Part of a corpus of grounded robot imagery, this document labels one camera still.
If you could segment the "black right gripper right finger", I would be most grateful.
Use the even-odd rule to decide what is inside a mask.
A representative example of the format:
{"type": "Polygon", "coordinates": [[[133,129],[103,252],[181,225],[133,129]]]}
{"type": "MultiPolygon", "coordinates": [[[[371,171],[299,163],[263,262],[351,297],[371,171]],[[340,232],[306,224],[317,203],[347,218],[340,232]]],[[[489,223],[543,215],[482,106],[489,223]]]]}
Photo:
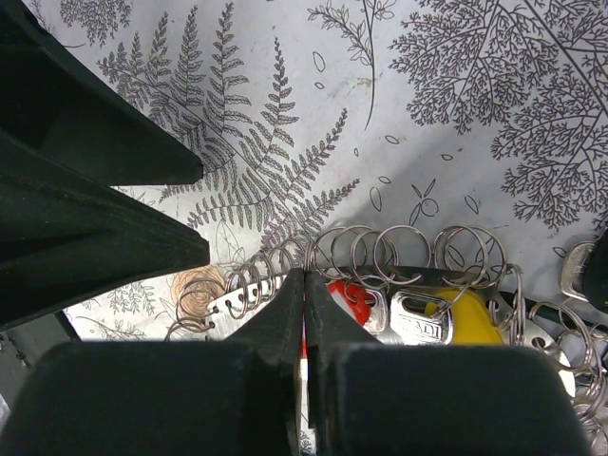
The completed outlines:
{"type": "Polygon", "coordinates": [[[586,455],[554,364],[507,346],[385,345],[305,279],[310,422],[321,455],[586,455]]]}

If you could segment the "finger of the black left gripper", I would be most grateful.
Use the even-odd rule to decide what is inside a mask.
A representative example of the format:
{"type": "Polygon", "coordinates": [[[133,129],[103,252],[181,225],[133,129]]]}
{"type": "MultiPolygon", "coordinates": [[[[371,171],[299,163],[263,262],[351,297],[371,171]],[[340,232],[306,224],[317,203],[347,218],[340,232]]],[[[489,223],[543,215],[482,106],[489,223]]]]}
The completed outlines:
{"type": "Polygon", "coordinates": [[[194,153],[82,65],[20,1],[1,4],[1,130],[109,186],[203,176],[194,153]]]}
{"type": "Polygon", "coordinates": [[[1,328],[208,264],[191,228],[1,137],[1,328]]]}

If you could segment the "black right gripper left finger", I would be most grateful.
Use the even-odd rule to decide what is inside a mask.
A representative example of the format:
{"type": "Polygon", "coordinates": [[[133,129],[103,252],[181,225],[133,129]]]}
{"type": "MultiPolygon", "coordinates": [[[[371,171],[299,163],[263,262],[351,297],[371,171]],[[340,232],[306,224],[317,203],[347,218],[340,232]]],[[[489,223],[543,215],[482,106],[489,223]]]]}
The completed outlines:
{"type": "Polygon", "coordinates": [[[219,342],[49,351],[1,433],[5,455],[295,455],[304,275],[219,342]]]}

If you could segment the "steel key holder with rings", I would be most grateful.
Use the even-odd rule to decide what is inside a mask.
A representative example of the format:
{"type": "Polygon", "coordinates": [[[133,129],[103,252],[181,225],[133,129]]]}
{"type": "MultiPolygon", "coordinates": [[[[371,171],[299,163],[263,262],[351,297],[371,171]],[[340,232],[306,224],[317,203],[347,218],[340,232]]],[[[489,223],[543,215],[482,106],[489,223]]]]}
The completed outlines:
{"type": "Polygon", "coordinates": [[[219,341],[276,297],[295,267],[317,273],[347,316],[391,345],[504,344],[536,350],[556,365],[594,453],[607,451],[607,328],[575,309],[589,245],[566,257],[560,302],[523,295],[521,268],[488,230],[452,226],[423,240],[423,261],[405,265],[391,229],[335,226],[312,239],[288,237],[225,274],[179,275],[166,339],[219,341]]]}

